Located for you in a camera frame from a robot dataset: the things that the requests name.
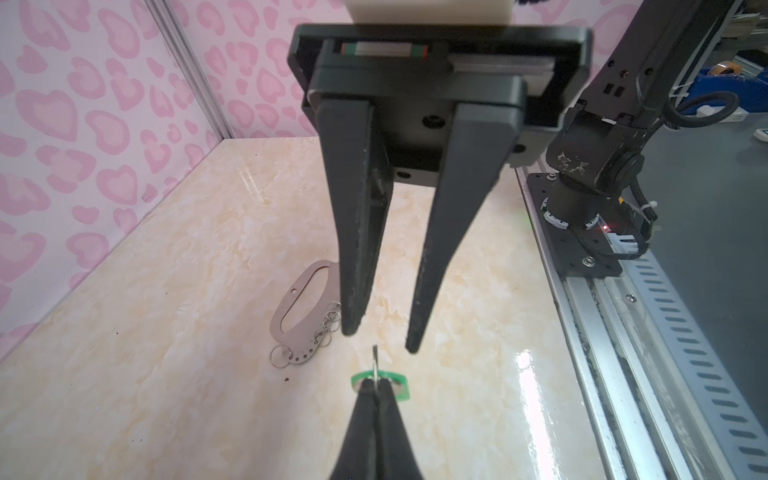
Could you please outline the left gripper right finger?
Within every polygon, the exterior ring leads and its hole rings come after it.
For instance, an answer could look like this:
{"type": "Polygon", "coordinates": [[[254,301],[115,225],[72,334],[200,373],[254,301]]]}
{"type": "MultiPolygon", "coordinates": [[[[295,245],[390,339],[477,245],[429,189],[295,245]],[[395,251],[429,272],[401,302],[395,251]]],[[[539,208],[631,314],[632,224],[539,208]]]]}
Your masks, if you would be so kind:
{"type": "Polygon", "coordinates": [[[380,379],[376,385],[377,474],[376,479],[422,479],[391,382],[380,379]]]}

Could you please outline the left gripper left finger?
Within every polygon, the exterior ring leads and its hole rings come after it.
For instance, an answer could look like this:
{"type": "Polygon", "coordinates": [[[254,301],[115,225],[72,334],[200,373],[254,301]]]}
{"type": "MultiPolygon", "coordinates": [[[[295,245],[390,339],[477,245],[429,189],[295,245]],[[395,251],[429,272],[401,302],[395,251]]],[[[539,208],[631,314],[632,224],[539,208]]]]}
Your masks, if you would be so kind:
{"type": "Polygon", "coordinates": [[[376,479],[378,399],[373,383],[358,391],[341,450],[330,479],[376,479]]]}

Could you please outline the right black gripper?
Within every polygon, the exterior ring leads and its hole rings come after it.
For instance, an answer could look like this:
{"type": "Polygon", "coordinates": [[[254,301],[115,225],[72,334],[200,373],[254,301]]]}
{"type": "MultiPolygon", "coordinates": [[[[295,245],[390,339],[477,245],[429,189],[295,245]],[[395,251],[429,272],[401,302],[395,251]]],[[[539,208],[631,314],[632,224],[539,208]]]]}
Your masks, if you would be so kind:
{"type": "Polygon", "coordinates": [[[393,170],[433,185],[440,168],[405,343],[415,354],[503,165],[528,166],[546,151],[588,78],[592,44],[590,29],[559,25],[296,27],[288,64],[320,137],[344,335],[357,332],[370,300],[393,170]]]}

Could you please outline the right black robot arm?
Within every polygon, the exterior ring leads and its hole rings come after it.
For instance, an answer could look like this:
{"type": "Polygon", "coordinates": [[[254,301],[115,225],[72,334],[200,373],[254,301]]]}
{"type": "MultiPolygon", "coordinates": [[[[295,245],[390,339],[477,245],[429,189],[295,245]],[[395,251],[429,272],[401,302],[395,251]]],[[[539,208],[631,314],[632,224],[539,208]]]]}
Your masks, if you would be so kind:
{"type": "Polygon", "coordinates": [[[637,177],[664,123],[701,128],[671,95],[732,15],[730,1],[642,3],[605,65],[576,26],[302,24],[288,65],[319,135],[340,261],[342,331],[370,299],[393,187],[435,194],[406,349],[422,343],[446,270],[505,166],[545,158],[544,208],[580,234],[637,177]]]}

